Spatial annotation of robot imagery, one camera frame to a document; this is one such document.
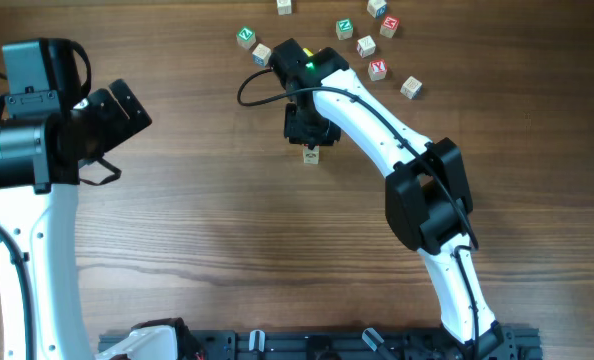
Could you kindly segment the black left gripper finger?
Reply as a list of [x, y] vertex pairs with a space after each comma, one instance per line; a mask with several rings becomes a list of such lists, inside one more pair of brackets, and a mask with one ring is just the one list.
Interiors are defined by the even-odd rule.
[[115, 148], [132, 136], [125, 132], [123, 126], [127, 124], [128, 117], [115, 99], [111, 90], [99, 89], [89, 96], [89, 107], [97, 127], [104, 148]]
[[114, 81], [109, 88], [128, 117], [127, 124], [123, 126], [125, 132], [134, 135], [152, 124], [151, 117], [123, 79]]

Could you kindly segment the yellow soccer ball block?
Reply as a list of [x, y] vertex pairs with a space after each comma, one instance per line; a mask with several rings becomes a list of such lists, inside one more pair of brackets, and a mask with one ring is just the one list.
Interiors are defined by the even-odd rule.
[[303, 148], [303, 162], [305, 164], [316, 165], [319, 163], [319, 159], [320, 159], [320, 150], [319, 150], [318, 146], [315, 146], [312, 149], [310, 149], [307, 146], [305, 146]]

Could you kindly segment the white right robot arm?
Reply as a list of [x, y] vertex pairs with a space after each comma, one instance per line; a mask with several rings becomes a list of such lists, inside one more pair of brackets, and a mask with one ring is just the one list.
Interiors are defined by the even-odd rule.
[[269, 67], [289, 100], [285, 138], [315, 148], [348, 135], [360, 147], [384, 177], [391, 231], [423, 258], [443, 328], [473, 358], [491, 353], [498, 322], [472, 261], [478, 248], [468, 219], [473, 203], [456, 144], [407, 127], [332, 48], [309, 55], [289, 39], [273, 49]]

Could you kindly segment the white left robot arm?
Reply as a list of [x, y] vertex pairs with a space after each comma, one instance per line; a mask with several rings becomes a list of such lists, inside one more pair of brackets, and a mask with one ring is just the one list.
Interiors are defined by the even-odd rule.
[[93, 90], [83, 47], [6, 44], [0, 97], [0, 299], [8, 359], [89, 359], [74, 254], [79, 174], [151, 124], [122, 80]]

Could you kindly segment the blue sided wooden block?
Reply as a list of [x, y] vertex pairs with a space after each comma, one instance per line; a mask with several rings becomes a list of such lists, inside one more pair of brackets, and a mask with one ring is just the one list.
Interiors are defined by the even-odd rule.
[[272, 50], [269, 47], [259, 43], [252, 52], [253, 61], [261, 67], [266, 67], [269, 63], [271, 54]]

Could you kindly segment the red Y letter block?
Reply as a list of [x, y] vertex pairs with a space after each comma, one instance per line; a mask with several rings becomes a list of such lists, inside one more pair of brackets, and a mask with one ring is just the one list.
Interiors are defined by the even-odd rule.
[[388, 68], [383, 59], [371, 61], [368, 65], [368, 75], [371, 81], [385, 79], [387, 72]]

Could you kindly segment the white red sided block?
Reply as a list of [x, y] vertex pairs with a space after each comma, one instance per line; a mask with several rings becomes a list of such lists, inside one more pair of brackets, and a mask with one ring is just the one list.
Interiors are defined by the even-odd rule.
[[376, 50], [376, 43], [370, 35], [357, 40], [357, 52], [361, 58], [372, 55]]

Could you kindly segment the green Z letter block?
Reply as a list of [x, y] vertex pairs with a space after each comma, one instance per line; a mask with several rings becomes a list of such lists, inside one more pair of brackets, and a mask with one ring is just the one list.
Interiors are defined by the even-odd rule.
[[249, 50], [256, 43], [256, 33], [249, 27], [242, 27], [236, 34], [237, 43], [246, 50]]

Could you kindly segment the green N letter block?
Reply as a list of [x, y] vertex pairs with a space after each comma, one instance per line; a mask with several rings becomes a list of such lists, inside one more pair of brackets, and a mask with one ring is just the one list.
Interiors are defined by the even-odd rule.
[[346, 40], [353, 36], [354, 27], [350, 18], [338, 20], [335, 29], [339, 40]]

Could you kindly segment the blue X letter block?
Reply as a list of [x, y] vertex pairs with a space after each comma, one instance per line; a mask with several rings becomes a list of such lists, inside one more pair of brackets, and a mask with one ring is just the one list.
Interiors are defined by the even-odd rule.
[[413, 76], [410, 76], [402, 84], [400, 92], [408, 99], [414, 99], [420, 92], [423, 84]]

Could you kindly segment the plain wooden block far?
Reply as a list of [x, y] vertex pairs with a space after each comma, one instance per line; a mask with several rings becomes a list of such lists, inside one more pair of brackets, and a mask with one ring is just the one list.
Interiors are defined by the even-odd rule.
[[279, 15], [290, 15], [292, 13], [291, 0], [277, 0], [277, 12]]

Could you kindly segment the red M letter block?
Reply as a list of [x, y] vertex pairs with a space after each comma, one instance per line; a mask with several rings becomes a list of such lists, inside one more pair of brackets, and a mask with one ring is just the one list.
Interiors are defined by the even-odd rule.
[[380, 35], [386, 38], [393, 38], [400, 24], [397, 17], [386, 15], [380, 26]]

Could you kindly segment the blue sided far block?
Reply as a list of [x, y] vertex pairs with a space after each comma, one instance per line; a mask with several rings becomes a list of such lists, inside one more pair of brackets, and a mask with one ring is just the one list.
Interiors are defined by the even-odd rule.
[[386, 13], [387, 1], [386, 0], [368, 0], [367, 11], [373, 18], [377, 19]]

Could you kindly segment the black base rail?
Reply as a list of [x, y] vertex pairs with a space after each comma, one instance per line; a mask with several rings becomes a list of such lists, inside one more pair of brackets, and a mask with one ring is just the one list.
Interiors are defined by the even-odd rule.
[[542, 360], [540, 334], [534, 328], [495, 324], [481, 336], [477, 349], [460, 345], [443, 328], [417, 328], [403, 332], [265, 332], [191, 330], [181, 318], [165, 318], [134, 325], [128, 333], [99, 338], [99, 354], [109, 359], [135, 359], [130, 350], [117, 348], [123, 340], [146, 329], [172, 331], [172, 353], [155, 352], [153, 359], [495, 359]]

